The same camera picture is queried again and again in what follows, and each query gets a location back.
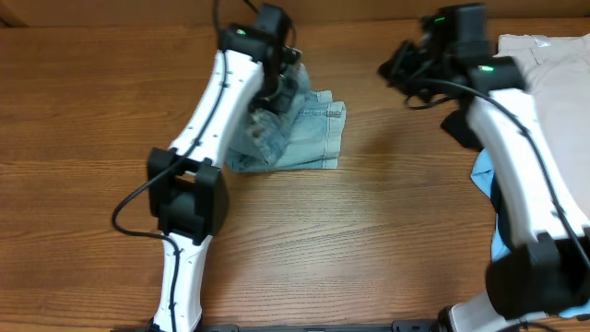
black bracket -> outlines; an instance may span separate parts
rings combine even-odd
[[[459,110],[442,123],[442,129],[463,147],[483,149],[466,125],[473,96],[462,89],[432,85],[421,78],[442,79],[487,94],[495,89],[526,88],[512,57],[492,57],[486,32],[486,7],[482,4],[448,6],[420,21],[420,45],[404,41],[378,70],[390,87],[431,103],[437,94],[459,101]]]
[[[147,159],[149,180],[166,170],[180,156],[176,149],[153,148]],[[185,172],[195,174],[194,181],[178,177]],[[230,199],[221,169],[211,160],[197,162],[186,159],[176,173],[157,180],[149,187],[149,209],[158,218],[158,229],[168,235],[171,231],[193,239],[200,245],[208,235],[216,235],[223,225]]]
[[[279,88],[281,66],[291,57],[284,51],[291,24],[282,8],[263,4],[253,27],[234,23],[219,36],[221,51],[248,54],[253,62],[262,62],[265,81],[259,97],[270,96]]]
[[[590,255],[590,229],[584,232],[578,240]],[[590,299],[590,271],[572,239],[553,240],[548,233],[537,238],[537,243],[515,248],[486,271],[490,303],[506,320],[528,313],[558,314]]]

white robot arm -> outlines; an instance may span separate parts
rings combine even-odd
[[[507,211],[501,235],[512,252],[490,263],[485,291],[419,330],[495,332],[586,304],[590,222],[561,178],[516,63],[490,54],[485,7],[444,7],[421,23],[422,44],[402,43],[379,74],[430,103],[422,109],[439,103],[431,102],[436,94],[459,101],[447,120],[462,129],[447,129],[463,145],[488,149]],[[394,322],[394,331],[411,331],[403,326],[411,322]]]
[[[172,142],[171,150],[182,156],[193,144],[197,133],[203,131],[202,143],[187,157],[198,163],[210,160],[210,166],[220,169],[225,162],[230,141],[237,124],[243,120],[248,106],[260,91],[264,81],[264,70],[261,62],[253,62],[252,56],[226,51],[227,68],[223,65],[223,52],[216,55],[213,74],[207,85],[203,98],[199,102],[193,117],[181,134]],[[222,87],[223,73],[227,72],[226,87]],[[213,105],[219,89],[226,89],[215,114],[206,127],[207,118],[215,111]],[[193,238],[171,231],[168,235],[181,250],[178,278],[175,285],[175,319],[179,332],[193,332],[201,319],[200,304],[201,282],[207,248],[212,236],[207,235],[195,245]],[[164,243],[164,275],[159,308],[154,316],[153,324],[160,331],[172,332],[170,291],[175,265],[174,249]]]

wire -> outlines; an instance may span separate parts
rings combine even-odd
[[[545,179],[545,184],[547,185],[547,188],[549,190],[549,194],[551,196],[551,203],[553,203],[553,206],[557,210],[557,215],[561,221],[561,224],[563,225],[563,228],[566,230],[566,232],[568,233],[568,235],[572,239],[573,245],[575,246],[576,250],[579,252],[580,257],[582,258],[582,261],[584,262],[585,266],[588,269],[590,269],[590,260],[588,260],[588,256],[586,255],[584,248],[580,244],[580,241],[578,241],[578,237],[575,234],[575,232],[573,231],[572,225],[570,225],[568,220],[565,218],[565,214],[563,213],[563,207],[561,207],[560,201],[557,198],[557,194],[555,193],[555,189],[553,188],[553,183],[551,182],[551,179],[549,177],[549,172],[547,171],[547,167],[545,165],[545,162],[543,162],[543,158],[541,157],[541,153],[539,152],[537,145],[535,144],[535,141],[531,137],[530,131],[528,130],[528,128],[526,128],[520,121],[518,121],[516,116],[514,116],[514,114],[510,113],[510,111],[508,111],[499,102],[495,101],[493,98],[491,98],[491,97],[487,96],[486,94],[481,93],[475,89],[472,89],[470,87],[466,87],[466,86],[458,84],[458,83],[445,81],[442,79],[435,79],[435,78],[423,78],[423,79],[417,80],[417,82],[461,89],[461,90],[468,92],[474,96],[480,97],[481,99],[496,106],[496,108],[498,108],[498,110],[500,110],[500,112],[504,113],[504,115],[506,115],[510,119],[510,121],[518,127],[518,129],[521,131],[521,135],[526,138],[526,140],[528,141],[528,144],[531,146],[531,149],[533,149],[533,152],[535,153],[535,157],[537,158],[537,162],[539,164],[539,167],[541,168],[541,171],[543,172],[543,178]]]
[[[429,103],[427,103],[427,104],[424,104],[424,105],[420,105],[420,106],[410,106],[410,104],[409,104],[409,100],[410,100],[412,97],[414,97],[414,96],[407,96],[407,97],[404,99],[404,106],[406,106],[406,107],[408,107],[408,109],[410,109],[410,110],[414,110],[414,111],[428,110],[428,109],[430,109],[430,108],[432,108],[432,107],[435,107],[435,106],[438,106],[438,105],[444,104],[444,103],[446,103],[446,102],[448,102],[448,101],[453,101],[453,100],[454,100],[454,98],[451,98],[451,97],[448,97],[448,96],[447,96],[447,97],[442,97],[442,98],[440,98],[440,99],[438,99],[438,100],[436,100],[436,101],[431,101],[431,102],[429,102]]]
[[[243,2],[246,3],[246,5],[248,5],[248,7],[250,7],[254,13],[258,14],[258,9],[256,8],[256,6],[254,6],[250,0],[243,0]]]
[[[213,22],[215,24],[216,31],[218,32],[218,35],[219,35],[220,29],[219,29],[219,25],[218,25],[218,2],[219,2],[219,0],[215,0],[214,6],[213,6]],[[134,190],[131,194],[129,194],[126,198],[124,198],[121,201],[121,203],[119,203],[119,205],[117,205],[117,207],[114,209],[114,211],[112,212],[112,216],[111,216],[111,224],[118,232],[125,234],[125,235],[129,235],[129,236],[147,237],[147,238],[159,239],[162,241],[166,241],[174,249],[174,256],[175,256],[174,271],[172,273],[172,281],[171,281],[171,288],[170,288],[170,304],[168,307],[170,309],[170,313],[171,313],[172,332],[176,332],[176,315],[174,312],[174,305],[175,305],[174,292],[175,292],[175,288],[176,288],[176,280],[178,279],[178,268],[180,266],[180,254],[181,254],[178,244],[172,238],[165,236],[165,235],[153,234],[153,233],[146,232],[146,231],[129,231],[129,230],[121,227],[117,223],[117,217],[119,216],[119,213],[121,212],[121,210],[123,210],[123,208],[127,204],[129,204],[129,202],[131,202],[134,198],[136,198],[141,193],[146,191],[146,189],[148,189],[150,186],[152,186],[154,183],[156,183],[160,179],[164,178],[165,176],[168,176],[171,173],[175,173],[178,170],[178,167],[188,158],[188,156],[191,155],[191,153],[193,153],[195,148],[201,144],[201,137],[205,133],[205,130],[207,129],[209,124],[211,123],[211,120],[213,119],[213,115],[215,115],[215,112],[221,102],[221,98],[223,97],[223,92],[225,91],[225,88],[227,87],[228,58],[227,58],[227,55],[225,54],[225,52],[221,52],[221,54],[222,54],[222,59],[223,59],[223,79],[222,79],[221,85],[219,87],[218,96],[215,100],[215,103],[213,104],[213,107],[211,108],[211,112],[209,113],[209,115],[207,116],[207,119],[203,123],[203,127],[201,128],[199,133],[196,135],[195,139],[193,139],[193,143],[191,144],[189,149],[187,149],[186,152],[184,152],[184,154],[177,161],[175,161],[172,165],[167,167],[164,171],[158,173],[156,176],[151,178],[149,181],[140,185],[136,190]]]
[[[433,64],[434,64],[434,60],[427,60],[426,62],[424,62],[424,64],[422,64],[420,66],[420,68],[418,68],[418,70],[416,70],[415,72],[413,72],[412,75],[410,75],[410,77],[407,78],[406,84],[409,83],[409,82],[411,82],[414,78],[418,77],[418,75],[423,74],[430,67],[432,67]]]
[[[295,29],[295,24],[291,21],[291,48],[295,48],[297,46],[297,30]]]
[[[219,40],[219,36],[221,36],[221,25],[219,24],[219,0],[213,1],[213,28],[215,28]]]
[[[536,328],[541,328],[544,329],[548,332],[560,332],[559,330],[550,327],[550,326],[546,326],[545,324],[541,324],[541,323],[535,323],[535,322],[523,322],[521,324],[519,324],[520,327],[524,327],[525,330],[528,330],[529,327],[536,327]]]

blue fabric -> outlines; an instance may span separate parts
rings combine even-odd
[[[487,197],[491,195],[491,181],[494,177],[494,165],[490,154],[486,149],[479,153],[471,172],[471,180]],[[491,240],[491,260],[496,261],[510,253],[510,249],[504,244],[498,232],[498,216],[496,216],[496,231]],[[568,309],[560,313],[561,317],[571,318],[580,314],[590,314],[590,302],[586,305]]]
[[[233,172],[337,168],[346,107],[330,91],[311,91],[303,65],[295,79],[287,111],[257,109],[240,124],[227,157]]]

wood grain surface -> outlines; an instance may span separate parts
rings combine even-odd
[[[501,33],[577,36],[590,20],[503,19]],[[414,20],[301,25],[315,89],[348,119],[335,171],[235,175],[209,249],[207,324],[386,323],[434,317],[483,289],[494,212],[476,153],[375,75]],[[161,243],[110,226],[193,113],[210,28],[0,30],[0,331],[106,331],[155,313]],[[121,215],[155,230],[148,199]],[[587,323],[553,320],[568,331]]]
[[[285,8],[298,24],[419,18],[473,0],[253,0]],[[491,18],[580,18],[587,0],[481,0]],[[0,0],[0,18],[15,27],[208,25],[212,0]],[[221,20],[251,22],[241,0],[221,1]]]

